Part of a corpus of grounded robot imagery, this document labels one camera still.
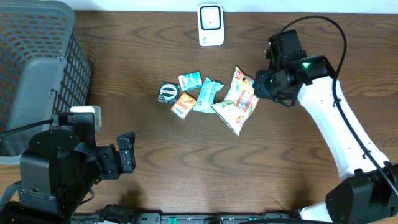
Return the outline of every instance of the snack wrapper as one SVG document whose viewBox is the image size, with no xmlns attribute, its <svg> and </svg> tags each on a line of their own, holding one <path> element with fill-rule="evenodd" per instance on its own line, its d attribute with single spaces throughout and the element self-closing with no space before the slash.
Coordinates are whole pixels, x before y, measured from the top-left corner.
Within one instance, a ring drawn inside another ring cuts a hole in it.
<svg viewBox="0 0 398 224">
<path fill-rule="evenodd" d="M 243 123 L 250 117 L 259 98 L 254 95 L 254 80 L 243 74 L 238 67 L 224 101 L 211 107 L 218 116 L 239 136 Z"/>
<path fill-rule="evenodd" d="M 180 80 L 181 91 L 193 90 L 202 86 L 199 72 L 180 75 L 178 80 Z"/>
<path fill-rule="evenodd" d="M 172 111 L 181 119 L 185 119 L 197 101 L 190 95 L 183 93 L 172 106 Z"/>
<path fill-rule="evenodd" d="M 179 92 L 180 87 L 178 85 L 163 82 L 157 100 L 162 103 L 175 103 L 177 102 Z"/>
<path fill-rule="evenodd" d="M 223 84 L 206 78 L 200 90 L 197 104 L 193 107 L 193 110 L 204 113 L 214 113 L 215 111 L 211 108 L 211 105 L 214 103 L 214 97 L 216 96 L 216 93 L 223 87 Z"/>
</svg>

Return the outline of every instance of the green led indicator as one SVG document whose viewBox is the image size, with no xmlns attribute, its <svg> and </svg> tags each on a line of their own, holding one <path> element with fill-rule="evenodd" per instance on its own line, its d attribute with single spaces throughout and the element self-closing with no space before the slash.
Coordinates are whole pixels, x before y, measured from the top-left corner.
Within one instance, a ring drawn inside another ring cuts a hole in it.
<svg viewBox="0 0 398 224">
<path fill-rule="evenodd" d="M 304 68 L 308 68 L 309 65 L 310 65 L 310 63 L 307 63 L 307 62 L 303 63 Z"/>
</svg>

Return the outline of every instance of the white wall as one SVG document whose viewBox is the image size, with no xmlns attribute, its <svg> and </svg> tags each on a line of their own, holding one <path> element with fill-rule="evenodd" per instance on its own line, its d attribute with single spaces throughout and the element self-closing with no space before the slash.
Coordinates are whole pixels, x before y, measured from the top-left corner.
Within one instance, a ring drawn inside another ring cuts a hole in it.
<svg viewBox="0 0 398 224">
<path fill-rule="evenodd" d="M 59 0 L 74 10 L 196 11 L 217 2 L 226 12 L 398 13 L 398 0 Z"/>
</svg>

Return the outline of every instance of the black cable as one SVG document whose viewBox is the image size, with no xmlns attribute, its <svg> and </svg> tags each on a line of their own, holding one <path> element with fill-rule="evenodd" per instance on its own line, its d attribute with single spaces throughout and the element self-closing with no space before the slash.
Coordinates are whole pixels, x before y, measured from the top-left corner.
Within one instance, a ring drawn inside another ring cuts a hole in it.
<svg viewBox="0 0 398 224">
<path fill-rule="evenodd" d="M 349 129 L 349 131 L 351 131 L 351 134 L 354 136 L 355 140 L 358 142 L 359 146 L 361 147 L 361 149 L 364 151 L 364 154 L 369 158 L 369 160 L 373 163 L 373 165 L 376 167 L 376 169 L 380 172 L 381 176 L 383 177 L 383 179 L 387 182 L 388 186 L 391 188 L 391 190 L 395 193 L 395 195 L 398 197 L 398 191 L 395 188 L 394 184 L 391 182 L 390 178 L 388 178 L 388 176 L 386 175 L 386 173 L 382 170 L 382 168 L 380 167 L 380 165 L 376 162 L 376 160 L 373 158 L 373 156 L 371 155 L 371 151 L 369 151 L 368 149 L 366 149 L 365 145 L 362 143 L 362 140 L 359 138 L 359 136 L 356 134 L 354 128 L 352 127 L 352 125 L 349 123 L 346 115 L 344 114 L 343 109 L 341 108 L 339 99 L 337 97 L 337 92 L 336 92 L 336 86 L 337 86 L 337 78 L 338 75 L 340 73 L 340 69 L 343 66 L 343 62 L 344 62 L 344 58 L 346 56 L 346 51 L 347 51 L 347 40 L 346 40 L 346 36 L 344 35 L 344 31 L 343 29 L 337 24 L 337 22 L 325 17 L 325 16 L 318 16 L 318 15 L 314 15 L 314 16 L 305 16 L 302 17 L 300 19 L 296 19 L 294 21 L 292 21 L 291 23 L 287 24 L 282 30 L 285 31 L 288 27 L 290 27 L 291 25 L 295 24 L 296 22 L 300 22 L 302 20 L 305 19 L 324 19 L 330 23 L 332 23 L 339 31 L 340 34 L 343 38 L 343 42 L 344 42 L 344 49 L 343 49 L 343 54 L 341 56 L 340 59 L 340 63 L 337 66 L 337 70 L 336 70 L 336 75 L 333 77 L 333 84 L 332 84 L 332 92 L 333 92 L 333 99 L 335 101 L 335 105 L 338 109 L 338 111 L 340 112 L 341 117 L 343 118 L 344 123 L 347 125 L 347 128 Z"/>
<path fill-rule="evenodd" d="M 94 198 L 94 190 L 93 189 L 89 189 L 88 191 L 91 194 L 91 198 L 82 201 L 80 205 L 83 205 L 84 203 L 87 203 L 87 202 L 91 201 Z"/>
<path fill-rule="evenodd" d="M 36 123 L 33 123 L 33 124 L 28 124 L 28 125 L 16 128 L 16 129 L 5 131 L 3 133 L 0 133 L 0 138 L 3 138 L 4 136 L 10 135 L 10 134 L 18 133 L 20 131 L 25 131 L 26 129 L 34 128 L 34 127 L 37 127 L 37 126 L 40 126 L 40 125 L 51 124 L 53 121 L 54 121 L 53 119 L 45 120 L 45 121 L 39 121 L 39 122 L 36 122 Z"/>
<path fill-rule="evenodd" d="M 240 224 L 268 224 L 268 223 L 285 223 L 285 224 L 331 224 L 330 222 L 322 222 L 315 220 L 299 220 L 299 219 L 281 219 L 281 218 L 266 218 L 262 220 L 251 220 L 242 222 Z"/>
</svg>

